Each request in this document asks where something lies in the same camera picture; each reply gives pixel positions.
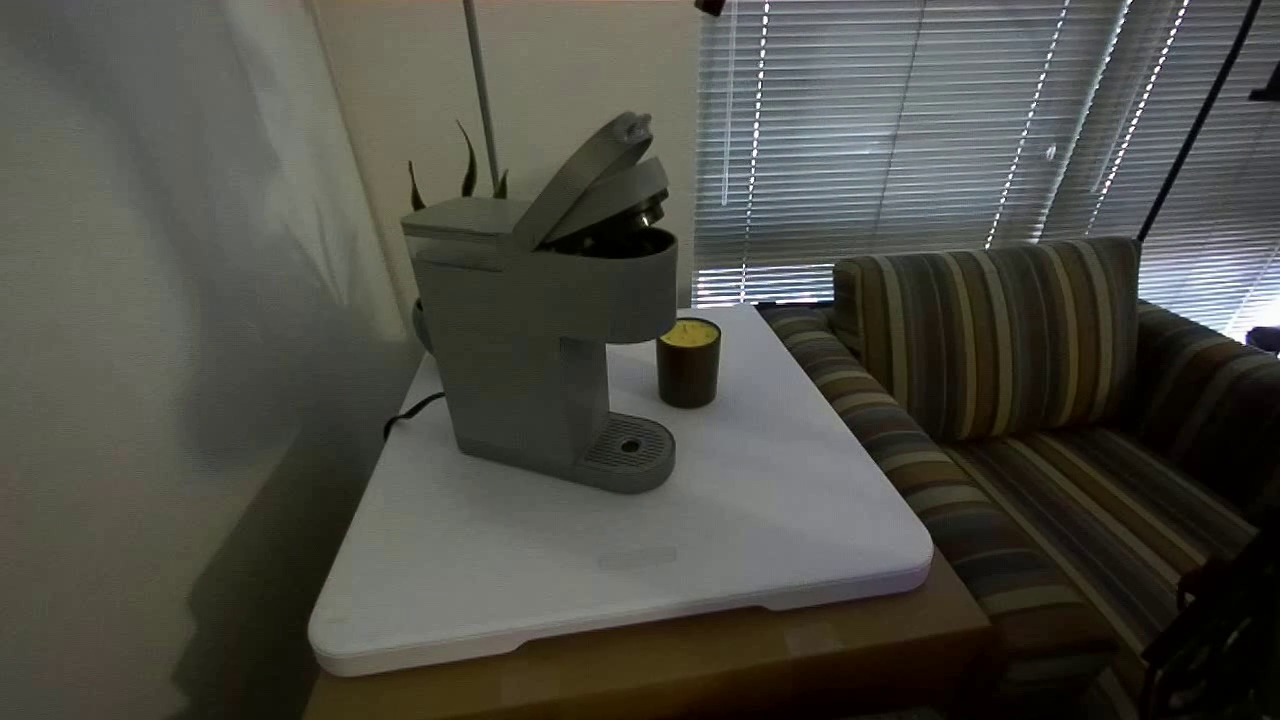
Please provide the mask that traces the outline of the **window blinds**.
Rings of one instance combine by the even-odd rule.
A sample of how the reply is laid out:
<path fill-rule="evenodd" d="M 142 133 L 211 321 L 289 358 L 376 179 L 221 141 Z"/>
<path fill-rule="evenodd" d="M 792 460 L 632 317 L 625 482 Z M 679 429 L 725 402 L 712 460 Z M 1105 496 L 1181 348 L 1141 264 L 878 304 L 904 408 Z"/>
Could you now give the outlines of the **window blinds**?
<path fill-rule="evenodd" d="M 1247 0 L 725 0 L 699 39 L 699 304 L 842 257 L 1135 236 Z M 1280 321 L 1280 0 L 1144 242 L 1141 292 Z"/>

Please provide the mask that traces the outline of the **thin metal pole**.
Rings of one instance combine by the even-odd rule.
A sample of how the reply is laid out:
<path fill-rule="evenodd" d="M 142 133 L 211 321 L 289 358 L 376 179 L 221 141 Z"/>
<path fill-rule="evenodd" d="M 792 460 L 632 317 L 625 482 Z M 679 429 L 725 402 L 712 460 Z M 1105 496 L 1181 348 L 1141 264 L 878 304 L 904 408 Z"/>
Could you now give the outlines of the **thin metal pole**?
<path fill-rule="evenodd" d="M 485 141 L 485 160 L 487 160 L 487 179 L 491 198 L 500 198 L 500 152 L 496 152 L 496 133 L 491 133 L 491 101 L 487 101 L 487 70 L 485 70 L 485 39 L 481 39 L 481 18 L 474 0 L 461 0 L 462 10 L 462 38 L 467 38 L 467 63 L 472 63 L 472 89 L 474 89 L 474 114 L 481 114 L 481 141 Z"/>

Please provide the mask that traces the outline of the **black diagonal pole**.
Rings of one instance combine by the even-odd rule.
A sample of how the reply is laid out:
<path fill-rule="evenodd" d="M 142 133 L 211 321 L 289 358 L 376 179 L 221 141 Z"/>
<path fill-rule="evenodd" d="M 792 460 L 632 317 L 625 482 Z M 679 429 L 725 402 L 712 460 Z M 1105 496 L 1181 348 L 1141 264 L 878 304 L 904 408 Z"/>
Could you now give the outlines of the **black diagonal pole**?
<path fill-rule="evenodd" d="M 1231 76 L 1236 60 L 1238 60 L 1238 53 L 1243 53 L 1243 43 L 1247 43 L 1247 32 L 1251 32 L 1251 23 L 1254 23 L 1254 18 L 1260 18 L 1260 4 L 1263 4 L 1263 0 L 1247 0 L 1247 4 L 1243 4 L 1243 18 L 1238 18 L 1238 23 L 1236 23 L 1236 38 L 1231 38 L 1231 43 L 1226 43 L 1226 53 L 1222 53 L 1222 60 L 1221 60 L 1221 70 L 1215 70 L 1215 76 L 1212 76 L 1212 85 L 1208 85 L 1194 117 L 1192 117 L 1192 124 L 1187 124 L 1187 133 L 1183 133 L 1175 155 L 1171 155 L 1171 166 L 1169 166 L 1169 171 L 1165 171 L 1165 179 L 1160 179 L 1160 193 L 1152 198 L 1152 207 L 1148 207 L 1148 216 L 1144 216 L 1144 226 L 1141 226 L 1141 233 L 1135 233 L 1135 245 L 1144 245 L 1144 242 L 1152 236 L 1152 227 L 1156 227 L 1156 220 L 1160 220 L 1160 212 L 1165 212 L 1165 204 L 1169 204 L 1169 198 L 1171 198 L 1183 166 L 1187 166 L 1187 155 L 1192 155 L 1192 147 L 1194 147 L 1194 141 L 1199 141 L 1199 133 L 1204 133 L 1204 124 L 1208 124 L 1208 117 L 1212 117 L 1222 85 L 1226 85 L 1226 76 Z"/>

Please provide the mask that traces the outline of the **white board table cover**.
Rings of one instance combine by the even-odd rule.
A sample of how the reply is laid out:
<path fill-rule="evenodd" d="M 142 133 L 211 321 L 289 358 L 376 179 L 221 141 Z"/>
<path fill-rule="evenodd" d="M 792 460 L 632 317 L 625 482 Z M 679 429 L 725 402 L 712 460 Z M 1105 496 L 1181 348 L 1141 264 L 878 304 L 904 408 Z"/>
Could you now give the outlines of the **white board table cover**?
<path fill-rule="evenodd" d="M 645 496 L 474 460 L 440 404 L 389 431 L 309 615 L 330 676 L 505 656 L 530 640 L 899 598 L 930 536 L 752 309 L 715 317 L 705 408 L 655 398 L 655 352 L 606 352 L 610 404 L 674 436 Z"/>

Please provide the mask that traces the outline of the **dark candle jar yellow wax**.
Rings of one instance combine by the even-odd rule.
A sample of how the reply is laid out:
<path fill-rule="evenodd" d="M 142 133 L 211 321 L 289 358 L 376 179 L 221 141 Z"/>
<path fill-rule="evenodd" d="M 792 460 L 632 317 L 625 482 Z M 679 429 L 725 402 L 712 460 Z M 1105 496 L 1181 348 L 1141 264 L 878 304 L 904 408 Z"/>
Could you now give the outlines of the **dark candle jar yellow wax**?
<path fill-rule="evenodd" d="M 659 402 L 671 408 L 705 408 L 715 402 L 719 330 L 705 317 L 679 317 L 655 339 Z"/>

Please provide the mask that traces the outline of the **striped sofa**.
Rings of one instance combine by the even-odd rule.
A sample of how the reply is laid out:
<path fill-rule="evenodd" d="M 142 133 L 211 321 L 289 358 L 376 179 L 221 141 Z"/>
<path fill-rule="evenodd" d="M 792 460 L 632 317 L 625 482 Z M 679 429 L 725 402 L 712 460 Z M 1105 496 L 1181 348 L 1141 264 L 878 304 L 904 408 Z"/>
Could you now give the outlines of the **striped sofa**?
<path fill-rule="evenodd" d="M 1125 236 L 848 257 L 763 324 L 982 607 L 989 711 L 1129 718 L 1144 648 L 1275 523 L 1275 358 L 1148 304 Z"/>

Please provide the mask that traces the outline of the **grey coffee maker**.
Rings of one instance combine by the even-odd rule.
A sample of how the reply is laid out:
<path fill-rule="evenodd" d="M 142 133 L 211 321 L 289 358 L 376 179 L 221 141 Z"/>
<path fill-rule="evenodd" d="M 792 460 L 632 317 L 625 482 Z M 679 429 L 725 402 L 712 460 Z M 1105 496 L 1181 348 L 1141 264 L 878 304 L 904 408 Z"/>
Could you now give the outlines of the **grey coffee maker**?
<path fill-rule="evenodd" d="M 399 220 L 457 445 L 603 491 L 651 491 L 674 468 L 659 422 L 606 408 L 606 345 L 674 321 L 674 236 L 651 129 L 620 114 L 536 200 L 440 200 Z"/>

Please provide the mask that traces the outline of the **wooden side table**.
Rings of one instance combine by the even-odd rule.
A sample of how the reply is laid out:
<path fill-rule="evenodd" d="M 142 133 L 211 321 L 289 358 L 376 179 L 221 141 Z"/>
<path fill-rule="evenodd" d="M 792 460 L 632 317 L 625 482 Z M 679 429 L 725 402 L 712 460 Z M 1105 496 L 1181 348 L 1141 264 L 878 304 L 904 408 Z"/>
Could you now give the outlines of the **wooden side table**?
<path fill-rule="evenodd" d="M 993 620 L 930 559 L 918 594 L 544 640 L 496 661 L 315 676 L 305 720 L 831 720 L 956 701 Z"/>

